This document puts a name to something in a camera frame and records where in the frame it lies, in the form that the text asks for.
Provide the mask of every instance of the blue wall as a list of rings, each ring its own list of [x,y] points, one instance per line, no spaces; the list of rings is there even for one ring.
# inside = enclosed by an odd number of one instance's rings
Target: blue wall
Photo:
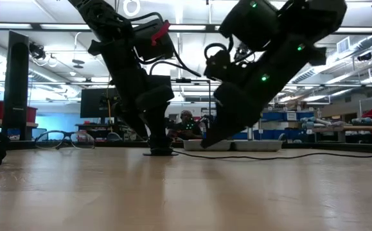
[[[36,123],[39,128],[50,130],[61,130],[65,132],[76,132],[75,124],[82,124],[84,121],[97,122],[97,119],[80,118],[80,113],[38,113]]]

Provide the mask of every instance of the person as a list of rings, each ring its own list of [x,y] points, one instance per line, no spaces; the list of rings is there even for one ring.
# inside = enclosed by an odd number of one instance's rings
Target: person
[[[177,123],[168,130],[167,136],[182,140],[202,139],[202,132],[199,125],[193,120],[193,114],[189,110],[184,110],[180,114],[181,123]]]

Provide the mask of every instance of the wooden floor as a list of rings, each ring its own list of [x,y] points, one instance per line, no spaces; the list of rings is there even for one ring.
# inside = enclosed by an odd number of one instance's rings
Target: wooden floor
[[[0,167],[0,230],[372,230],[372,158],[256,162],[144,151],[9,152]]]

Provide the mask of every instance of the black monitor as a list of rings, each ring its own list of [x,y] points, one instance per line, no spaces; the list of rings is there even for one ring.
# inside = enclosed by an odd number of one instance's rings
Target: black monitor
[[[117,102],[118,97],[115,88],[109,89],[84,89],[82,90],[82,101],[80,104],[80,118],[103,118],[109,116],[110,107]]]

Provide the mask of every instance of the speaker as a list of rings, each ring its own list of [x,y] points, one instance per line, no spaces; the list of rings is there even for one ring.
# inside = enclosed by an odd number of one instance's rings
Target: speaker
[[[9,31],[6,80],[4,83],[4,111],[2,133],[20,131],[26,140],[27,90],[29,73],[29,38]]]

